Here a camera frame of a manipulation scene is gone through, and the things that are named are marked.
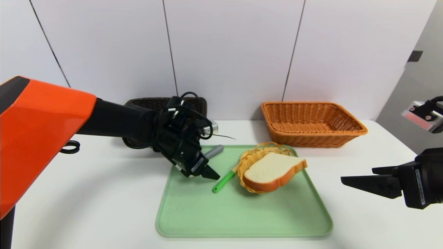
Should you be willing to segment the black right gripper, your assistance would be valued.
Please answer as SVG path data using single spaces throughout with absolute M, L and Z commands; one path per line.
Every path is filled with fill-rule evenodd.
M 443 202 L 443 149 L 429 148 L 401 166 L 372 168 L 372 176 L 345 176 L 345 186 L 395 199 L 404 194 L 406 206 L 424 209 Z

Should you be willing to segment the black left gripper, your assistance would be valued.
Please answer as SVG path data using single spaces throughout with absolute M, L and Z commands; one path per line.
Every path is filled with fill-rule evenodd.
M 219 180 L 220 175 L 211 166 L 201 151 L 199 139 L 165 137 L 165 157 L 186 177 L 199 176 Z

